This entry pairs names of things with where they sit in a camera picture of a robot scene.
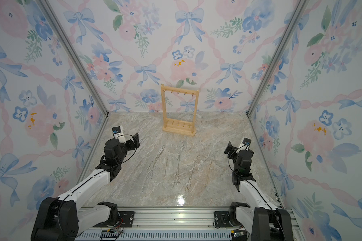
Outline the wooden jewelry display stand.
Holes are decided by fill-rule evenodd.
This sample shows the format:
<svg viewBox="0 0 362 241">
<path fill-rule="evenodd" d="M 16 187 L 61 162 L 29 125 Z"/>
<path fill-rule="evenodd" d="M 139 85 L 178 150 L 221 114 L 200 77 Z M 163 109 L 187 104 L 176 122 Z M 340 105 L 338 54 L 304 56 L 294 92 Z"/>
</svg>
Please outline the wooden jewelry display stand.
<svg viewBox="0 0 362 241">
<path fill-rule="evenodd" d="M 160 94 L 163 115 L 162 130 L 168 133 L 193 137 L 196 134 L 199 90 L 177 88 L 161 84 Z M 167 103 L 170 103 L 171 99 L 175 97 L 178 98 L 179 105 L 175 105 L 171 108 L 171 113 L 192 113 L 193 117 L 190 121 L 176 119 L 175 114 L 171 114 L 172 117 L 168 116 Z"/>
</svg>

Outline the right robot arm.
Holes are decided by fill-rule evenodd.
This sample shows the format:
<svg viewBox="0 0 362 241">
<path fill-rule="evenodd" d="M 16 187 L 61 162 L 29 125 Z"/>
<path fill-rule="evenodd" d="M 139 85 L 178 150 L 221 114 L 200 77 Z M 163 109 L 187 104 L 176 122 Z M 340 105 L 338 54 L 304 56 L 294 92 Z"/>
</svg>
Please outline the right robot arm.
<svg viewBox="0 0 362 241">
<path fill-rule="evenodd" d="M 251 139 L 244 138 L 239 147 L 228 143 L 224 150 L 232 174 L 232 184 L 246 203 L 233 202 L 229 207 L 229 221 L 244 231 L 234 231 L 233 241 L 293 241 L 291 216 L 287 210 L 274 205 L 259 189 L 251 173 L 254 151 Z"/>
</svg>

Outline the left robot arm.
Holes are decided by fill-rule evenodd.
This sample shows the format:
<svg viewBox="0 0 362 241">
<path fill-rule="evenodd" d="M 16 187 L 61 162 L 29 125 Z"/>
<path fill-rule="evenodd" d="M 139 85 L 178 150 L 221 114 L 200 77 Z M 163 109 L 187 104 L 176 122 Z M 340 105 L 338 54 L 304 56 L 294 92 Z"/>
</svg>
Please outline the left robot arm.
<svg viewBox="0 0 362 241">
<path fill-rule="evenodd" d="M 112 228 L 121 224 L 118 206 L 111 202 L 103 201 L 90 210 L 81 211 L 88 199 L 117 177 L 122 164 L 127 162 L 128 152 L 136 152 L 140 146 L 138 133 L 124 134 L 121 127 L 116 127 L 113 135 L 105 143 L 99 165 L 87 178 L 60 196 L 41 202 L 31 240 L 74 241 L 98 224 Z"/>
</svg>

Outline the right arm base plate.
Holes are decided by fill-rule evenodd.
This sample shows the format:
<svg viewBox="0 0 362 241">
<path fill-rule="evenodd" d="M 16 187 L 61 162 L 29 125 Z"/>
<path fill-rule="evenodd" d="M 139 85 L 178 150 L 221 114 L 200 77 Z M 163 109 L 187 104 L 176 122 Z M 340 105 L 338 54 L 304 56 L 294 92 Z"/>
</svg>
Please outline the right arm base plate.
<svg viewBox="0 0 362 241">
<path fill-rule="evenodd" d="M 231 228 L 251 230 L 253 227 L 254 212 L 245 209 L 236 210 L 231 213 L 229 211 L 214 212 L 213 226 L 216 229 Z"/>
</svg>

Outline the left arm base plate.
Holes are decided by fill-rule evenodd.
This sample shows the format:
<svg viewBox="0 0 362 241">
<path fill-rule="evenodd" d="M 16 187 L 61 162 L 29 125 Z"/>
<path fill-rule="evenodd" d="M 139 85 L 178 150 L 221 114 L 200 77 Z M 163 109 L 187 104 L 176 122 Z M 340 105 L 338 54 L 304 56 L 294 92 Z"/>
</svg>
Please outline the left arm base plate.
<svg viewBox="0 0 362 241">
<path fill-rule="evenodd" d="M 118 211 L 116 218 L 95 225 L 95 228 L 131 228 L 134 221 L 134 211 Z"/>
</svg>

